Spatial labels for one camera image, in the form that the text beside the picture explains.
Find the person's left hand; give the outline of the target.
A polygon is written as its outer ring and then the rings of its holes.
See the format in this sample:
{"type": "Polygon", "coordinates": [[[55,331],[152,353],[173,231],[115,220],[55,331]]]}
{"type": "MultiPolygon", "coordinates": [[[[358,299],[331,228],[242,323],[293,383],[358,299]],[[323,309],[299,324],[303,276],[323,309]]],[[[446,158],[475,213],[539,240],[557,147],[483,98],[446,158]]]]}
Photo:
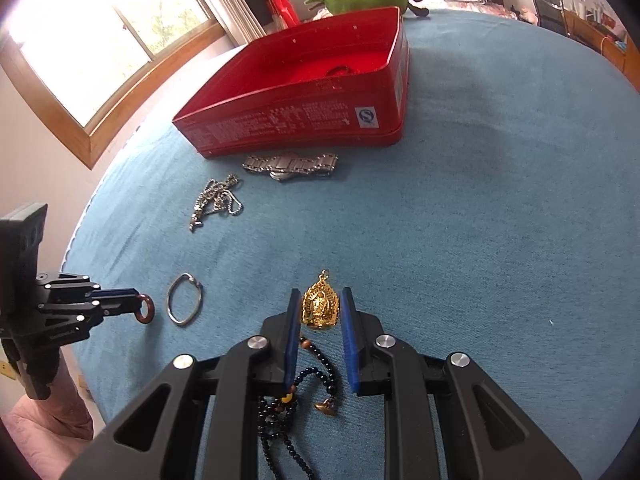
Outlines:
{"type": "Polygon", "coordinates": [[[37,479],[59,479],[88,448],[93,419],[81,399],[61,352],[46,400],[21,397],[1,423],[37,479]]]}

